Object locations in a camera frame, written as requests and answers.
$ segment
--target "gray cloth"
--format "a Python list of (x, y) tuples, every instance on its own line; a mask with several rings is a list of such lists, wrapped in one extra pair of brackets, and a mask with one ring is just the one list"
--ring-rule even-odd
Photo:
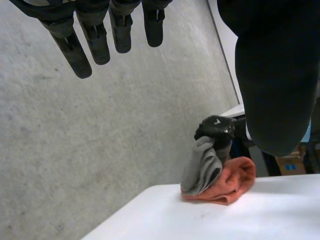
[[(223, 164), (213, 148), (214, 143), (215, 140), (208, 136), (203, 136), (195, 142), (192, 157), (182, 176), (181, 189), (183, 195), (196, 196), (202, 193), (220, 176)], [(219, 152), (224, 159), (227, 159), (229, 151), (227, 154), (223, 150)]]

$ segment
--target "orange towel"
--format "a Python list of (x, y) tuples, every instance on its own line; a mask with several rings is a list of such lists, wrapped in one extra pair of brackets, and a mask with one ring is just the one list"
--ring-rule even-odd
[(238, 157), (225, 162), (217, 181), (196, 196), (182, 196), (188, 200), (202, 200), (214, 204), (229, 205), (247, 192), (256, 179), (256, 166), (247, 157)]

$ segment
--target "cardboard box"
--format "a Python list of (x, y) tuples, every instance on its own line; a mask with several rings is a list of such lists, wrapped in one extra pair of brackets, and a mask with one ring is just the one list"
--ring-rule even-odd
[(281, 175), (288, 176), (306, 174), (304, 165), (305, 154), (305, 148), (299, 147), (288, 156), (276, 156), (275, 160), (280, 168)]

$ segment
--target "gray floor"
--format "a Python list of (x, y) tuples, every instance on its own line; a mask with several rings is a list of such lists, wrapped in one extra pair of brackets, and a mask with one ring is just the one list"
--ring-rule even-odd
[(0, 239), (78, 240), (149, 186), (178, 183), (200, 121), (238, 102), (206, 0), (167, 8), (163, 45), (77, 78), (40, 23), (0, 0)]

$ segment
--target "white wall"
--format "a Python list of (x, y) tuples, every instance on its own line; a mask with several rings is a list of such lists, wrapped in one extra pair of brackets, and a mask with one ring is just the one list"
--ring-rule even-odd
[(218, 11), (217, 0), (208, 0), (213, 19), (217, 28), (217, 32), (221, 41), (224, 55), (231, 73), (232, 81), (239, 103), (243, 103), (235, 69), (235, 47), (238, 37), (230, 30), (230, 28), (223, 22)]
[(49, 32), (0, 0), (0, 240), (78, 240), (144, 189), (180, 181), (198, 124), (238, 104), (206, 0), (174, 0), (149, 47), (72, 72)]

